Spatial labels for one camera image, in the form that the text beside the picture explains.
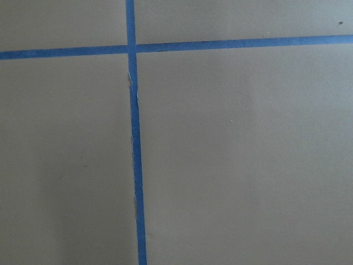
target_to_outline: gray surface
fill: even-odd
[[[0,264],[137,264],[127,56],[0,61]]]
[[[352,264],[352,52],[138,55],[149,264]]]
[[[124,0],[0,0],[0,51],[126,44]]]
[[[347,0],[135,0],[136,38],[167,43],[352,34],[352,13]]]

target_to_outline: wall surface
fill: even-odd
[[[0,0],[0,264],[351,265],[352,13]]]

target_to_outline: blue painter's tape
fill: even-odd
[[[139,44],[137,52],[190,51],[248,47],[353,43],[353,35],[310,36],[271,39],[192,41],[186,43]]]
[[[126,53],[127,45],[74,47],[62,49],[2,51],[0,52],[0,60]]]
[[[133,152],[133,174],[135,179],[136,198],[136,226],[138,264],[147,265],[145,213],[143,206],[142,162],[140,140],[140,111],[138,108],[138,83],[137,83],[137,56],[135,35],[135,7],[133,0],[126,0],[126,24],[127,24],[127,55],[129,58],[129,75],[131,79],[130,108]]]

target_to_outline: vertical tape strip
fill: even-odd
[[[138,264],[147,265],[145,214],[143,211],[142,164],[140,140],[140,114],[138,109],[137,58],[135,35],[135,9],[133,0],[126,0],[127,55],[129,58],[130,108],[133,152],[133,175],[135,178],[136,226]]]

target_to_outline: blue tape strip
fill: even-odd
[[[127,24],[127,55],[129,58],[129,75],[131,79],[130,108],[133,152],[133,174],[135,179],[136,198],[136,226],[138,264],[147,265],[145,214],[143,206],[141,140],[140,140],[140,112],[138,109],[138,84],[137,84],[137,56],[135,35],[135,7],[133,0],[126,0],[126,24]]]
[[[127,45],[74,47],[44,50],[1,51],[0,60],[126,53]]]
[[[192,41],[186,43],[139,44],[137,52],[190,51],[231,49],[247,47],[271,47],[293,45],[318,45],[353,43],[353,35],[289,37],[271,39]]]
[[[271,39],[191,41],[185,43],[138,44],[134,36],[136,52],[213,50],[247,47],[296,46],[353,43],[353,35],[288,37]],[[83,55],[126,54],[127,45],[73,47],[62,49],[0,51],[0,60],[46,58]]]

